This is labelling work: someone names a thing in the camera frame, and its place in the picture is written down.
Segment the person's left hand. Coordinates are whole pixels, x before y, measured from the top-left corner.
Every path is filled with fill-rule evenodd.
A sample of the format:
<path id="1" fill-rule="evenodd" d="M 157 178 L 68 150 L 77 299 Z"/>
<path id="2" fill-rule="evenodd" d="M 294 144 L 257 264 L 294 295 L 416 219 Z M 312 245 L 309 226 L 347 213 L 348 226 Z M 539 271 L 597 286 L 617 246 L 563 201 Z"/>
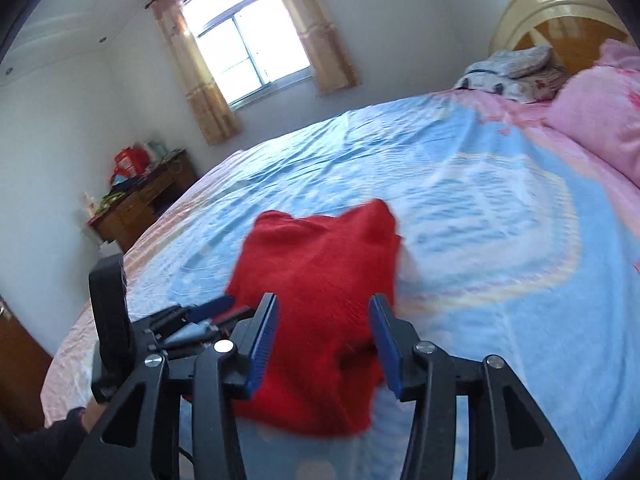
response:
<path id="1" fill-rule="evenodd" d="M 87 434 L 90 434 L 91 430 L 96 426 L 106 409 L 107 404 L 101 404 L 95 398 L 91 398 L 88 401 L 80 415 L 82 428 L 85 429 Z"/>

